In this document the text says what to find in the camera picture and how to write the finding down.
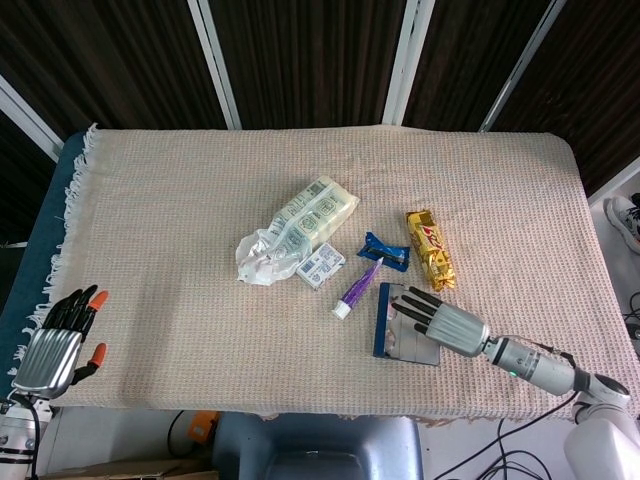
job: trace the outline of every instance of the cardboard box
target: cardboard box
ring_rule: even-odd
[[[41,476],[41,480],[218,480],[209,460],[111,462],[72,468]]]

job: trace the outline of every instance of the dark curtain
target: dark curtain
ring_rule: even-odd
[[[0,73],[63,139],[225,128],[186,1],[3,2]]]
[[[0,113],[0,243],[29,239],[54,168],[53,160]]]
[[[438,0],[405,126],[477,131],[548,0]]]
[[[640,155],[640,7],[569,0],[493,130],[552,132],[587,194]]]
[[[243,128],[380,123],[405,1],[210,1]]]

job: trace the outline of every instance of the blue candy wrapper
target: blue candy wrapper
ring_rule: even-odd
[[[382,258],[382,264],[387,267],[406,272],[409,268],[409,247],[392,247],[382,243],[372,232],[367,232],[364,247],[358,252],[359,257],[378,260]]]

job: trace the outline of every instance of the robotic hand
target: robotic hand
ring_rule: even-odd
[[[518,337],[491,337],[487,325],[475,315],[417,288],[410,287],[409,293],[402,301],[417,311],[403,303],[392,306],[416,320],[415,330],[426,337],[465,357],[484,354],[492,365],[552,395],[578,392],[572,410],[578,427],[564,446],[578,480],[640,478],[640,434],[625,410],[630,398],[627,388],[612,378],[543,355],[518,342]]]
[[[14,390],[0,403],[0,479],[24,480],[29,465],[35,475],[38,446],[51,420],[49,400],[70,385],[93,375],[102,365],[107,346],[99,344],[86,366],[75,368],[93,319],[107,300],[98,287],[76,290],[56,303],[42,328],[36,330],[12,382]]]

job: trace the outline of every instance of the floor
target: floor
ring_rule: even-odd
[[[166,434],[177,412],[159,410],[115,410],[95,407],[65,408],[47,429],[38,461],[38,472],[57,472],[111,460],[166,458]],[[172,445],[186,451],[185,437],[191,414],[176,423]],[[420,426],[424,478],[432,479],[478,448],[495,439],[498,422],[456,420],[441,427]],[[519,424],[505,422],[504,431]],[[505,439],[507,450],[526,449],[540,457],[554,478],[573,480],[562,446],[573,425],[564,420],[548,420]],[[450,477],[475,478],[499,454],[498,447],[455,472]],[[514,460],[540,472],[526,457]],[[528,478],[518,472],[509,479]]]

